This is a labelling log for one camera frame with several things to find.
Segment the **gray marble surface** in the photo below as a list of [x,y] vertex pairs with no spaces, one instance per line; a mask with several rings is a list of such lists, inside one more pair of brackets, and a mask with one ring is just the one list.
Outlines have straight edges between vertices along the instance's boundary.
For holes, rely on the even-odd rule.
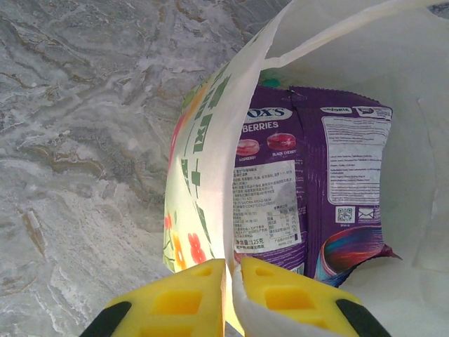
[[0,0],[0,336],[78,336],[170,274],[182,97],[288,3],[268,2]]

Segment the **black rubber pad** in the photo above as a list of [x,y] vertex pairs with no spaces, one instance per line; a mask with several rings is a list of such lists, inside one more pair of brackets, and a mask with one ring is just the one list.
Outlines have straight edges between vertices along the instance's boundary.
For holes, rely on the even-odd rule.
[[130,308],[131,303],[120,302],[104,309],[79,337],[111,337]]
[[362,305],[345,299],[337,300],[337,305],[360,337],[391,337]]

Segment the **white tote bag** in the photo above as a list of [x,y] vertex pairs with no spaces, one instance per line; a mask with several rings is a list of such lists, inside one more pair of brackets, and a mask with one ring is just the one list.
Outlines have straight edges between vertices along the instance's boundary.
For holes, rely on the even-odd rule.
[[[449,21],[425,8],[434,2],[292,1],[189,93],[170,151],[165,264],[178,272],[226,258],[234,269],[234,158],[261,71],[283,86],[353,91],[394,109],[382,159],[382,227],[403,260],[368,261],[342,289],[393,336],[447,336]],[[233,305],[228,271],[226,318],[238,330],[235,311],[251,336],[329,336],[248,301],[236,273]]]

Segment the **envelope icon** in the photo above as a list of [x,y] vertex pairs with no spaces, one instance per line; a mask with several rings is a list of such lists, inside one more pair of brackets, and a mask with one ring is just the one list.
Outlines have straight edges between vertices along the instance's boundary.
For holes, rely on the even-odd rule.
[[358,218],[374,220],[374,209],[358,209]]

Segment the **purple candy package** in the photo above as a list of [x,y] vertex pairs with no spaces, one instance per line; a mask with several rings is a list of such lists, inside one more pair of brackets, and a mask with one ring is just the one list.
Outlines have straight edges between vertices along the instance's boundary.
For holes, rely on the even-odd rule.
[[234,169],[234,256],[339,286],[382,238],[380,166],[392,110],[354,93],[258,86]]

